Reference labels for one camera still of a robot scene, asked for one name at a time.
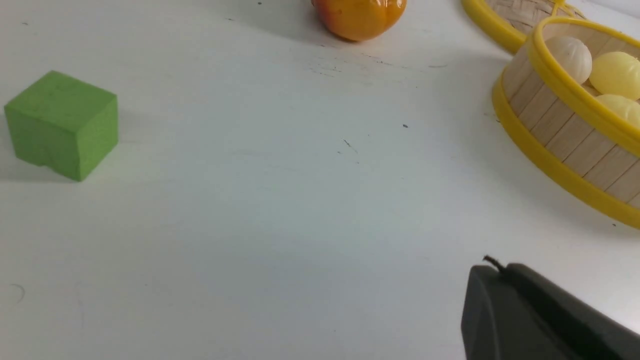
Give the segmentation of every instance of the bamboo steamer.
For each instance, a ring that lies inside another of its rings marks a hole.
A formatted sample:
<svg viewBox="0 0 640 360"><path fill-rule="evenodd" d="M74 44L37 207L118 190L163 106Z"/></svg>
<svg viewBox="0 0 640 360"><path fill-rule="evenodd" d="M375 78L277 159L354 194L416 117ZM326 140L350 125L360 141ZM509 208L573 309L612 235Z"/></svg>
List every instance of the bamboo steamer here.
<svg viewBox="0 0 640 360"><path fill-rule="evenodd" d="M611 51L640 57L640 42L586 20L549 17L493 87L493 106L524 154L565 190L640 229L640 129L600 104L549 53L548 38L580 39L594 58Z"/></svg>
<svg viewBox="0 0 640 360"><path fill-rule="evenodd" d="M462 0L469 17L492 39L515 54L541 20L553 16L584 19L564 0Z"/></svg>

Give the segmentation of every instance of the yellow bun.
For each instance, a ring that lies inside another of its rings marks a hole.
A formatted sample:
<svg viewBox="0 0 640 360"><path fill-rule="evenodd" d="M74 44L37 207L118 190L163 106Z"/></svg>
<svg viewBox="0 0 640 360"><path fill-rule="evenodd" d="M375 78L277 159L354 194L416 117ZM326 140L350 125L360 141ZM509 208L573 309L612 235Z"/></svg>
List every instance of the yellow bun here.
<svg viewBox="0 0 640 360"><path fill-rule="evenodd" d="M632 125L640 127L640 104L620 95L605 94L596 99Z"/></svg>
<svg viewBox="0 0 640 360"><path fill-rule="evenodd" d="M627 53L606 53L593 60L589 80L602 94L640 99L640 61Z"/></svg>

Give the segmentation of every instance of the white tabletop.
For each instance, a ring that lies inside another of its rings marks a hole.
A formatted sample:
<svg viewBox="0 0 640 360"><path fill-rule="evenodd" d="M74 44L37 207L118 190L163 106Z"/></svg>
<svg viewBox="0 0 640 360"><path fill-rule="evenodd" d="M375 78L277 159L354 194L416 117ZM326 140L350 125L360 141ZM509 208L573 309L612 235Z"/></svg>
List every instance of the white tabletop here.
<svg viewBox="0 0 640 360"><path fill-rule="evenodd" d="M121 141L72 183L0 121L1 359L463 359L486 253L640 331L640 233L511 142L510 56L458 0L363 44L261 2L3 1L0 102L66 72L118 94Z"/></svg>

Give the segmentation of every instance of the green block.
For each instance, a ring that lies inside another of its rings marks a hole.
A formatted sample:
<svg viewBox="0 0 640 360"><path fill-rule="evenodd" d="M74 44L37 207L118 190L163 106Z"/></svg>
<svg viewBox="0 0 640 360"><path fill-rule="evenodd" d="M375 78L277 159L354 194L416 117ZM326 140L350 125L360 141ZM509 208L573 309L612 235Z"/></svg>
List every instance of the green block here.
<svg viewBox="0 0 640 360"><path fill-rule="evenodd" d="M84 180L118 143L116 95L51 71L4 106L15 155Z"/></svg>

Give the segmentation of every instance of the orange bell pepper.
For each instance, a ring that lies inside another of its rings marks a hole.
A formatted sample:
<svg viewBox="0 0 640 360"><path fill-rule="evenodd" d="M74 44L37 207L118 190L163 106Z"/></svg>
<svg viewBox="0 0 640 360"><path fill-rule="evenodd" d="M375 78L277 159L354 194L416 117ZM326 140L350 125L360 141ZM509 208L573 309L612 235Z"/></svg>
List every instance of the orange bell pepper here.
<svg viewBox="0 0 640 360"><path fill-rule="evenodd" d="M364 41L391 28L406 0L311 0L320 20L339 37Z"/></svg>

